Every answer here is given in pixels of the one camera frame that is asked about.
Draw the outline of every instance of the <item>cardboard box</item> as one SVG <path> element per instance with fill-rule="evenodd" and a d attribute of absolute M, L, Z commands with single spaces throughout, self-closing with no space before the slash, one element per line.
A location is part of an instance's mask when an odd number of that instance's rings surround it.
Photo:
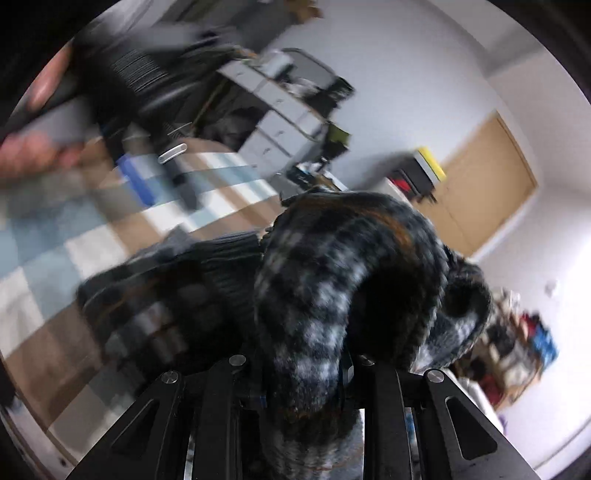
<path fill-rule="evenodd" d="M 314 0 L 285 0 L 287 8 L 298 23 L 305 23 L 311 18 L 322 18 L 322 10 Z"/>

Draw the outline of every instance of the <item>fuzzy fabric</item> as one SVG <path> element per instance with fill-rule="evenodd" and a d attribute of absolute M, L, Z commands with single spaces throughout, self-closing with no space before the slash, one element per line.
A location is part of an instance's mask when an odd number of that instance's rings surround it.
<path fill-rule="evenodd" d="M 360 353 L 410 368 L 449 270 L 428 220 L 387 195 L 312 192 L 280 215 L 268 235 L 255 280 L 255 322 L 272 365 L 269 402 L 298 416 L 334 396 L 353 298 L 374 278 L 385 295 L 364 303 L 378 316 L 358 316 L 358 325 L 368 324 L 351 340 L 368 349 Z"/>
<path fill-rule="evenodd" d="M 360 413 L 335 399 L 345 339 L 351 353 L 401 369 L 442 367 L 480 335 L 490 295 L 480 269 L 405 203 L 322 192 L 289 203 L 260 246 L 254 233 L 197 242 L 174 231 L 88 279 L 77 301 L 104 354 L 147 383 L 255 343 L 266 361 L 259 431 L 272 475 L 360 478 Z"/>
<path fill-rule="evenodd" d="M 351 353 L 401 369 L 447 365 L 486 325 L 488 288 L 427 219 L 382 194 L 303 194 L 263 243 L 254 299 L 267 461 L 280 479 L 360 478 L 359 412 L 334 401 L 345 337 Z"/>

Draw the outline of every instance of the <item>wooden door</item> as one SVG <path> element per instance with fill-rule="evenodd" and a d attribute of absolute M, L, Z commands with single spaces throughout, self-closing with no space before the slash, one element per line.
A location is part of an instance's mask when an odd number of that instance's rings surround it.
<path fill-rule="evenodd" d="M 465 256 L 476 252 L 534 192 L 537 184 L 498 115 L 444 166 L 437 203 L 415 204 L 440 238 Z"/>

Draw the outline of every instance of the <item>human hand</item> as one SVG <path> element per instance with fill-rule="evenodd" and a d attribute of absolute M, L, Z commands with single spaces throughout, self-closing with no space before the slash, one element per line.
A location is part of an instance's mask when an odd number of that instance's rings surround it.
<path fill-rule="evenodd" d="M 70 56 L 71 47 L 66 45 L 47 63 L 31 84 L 28 108 L 37 110 L 45 105 L 60 83 Z M 54 166 L 69 168 L 79 161 L 81 153 L 79 145 L 60 149 L 44 132 L 11 134 L 0 145 L 0 178 L 13 179 Z"/>

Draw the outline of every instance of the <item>black metal bracket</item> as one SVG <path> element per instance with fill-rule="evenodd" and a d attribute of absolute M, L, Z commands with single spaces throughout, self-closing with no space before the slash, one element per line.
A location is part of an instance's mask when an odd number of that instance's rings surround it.
<path fill-rule="evenodd" d="M 247 355 L 188 377 L 162 374 L 68 478 L 179 480 L 193 436 L 192 480 L 241 480 L 241 411 L 266 405 L 261 363 L 255 352 Z M 365 356 L 343 359 L 342 406 L 365 408 L 364 480 L 412 480 L 406 408 L 413 411 L 422 478 L 538 478 L 443 372 L 420 376 Z"/>

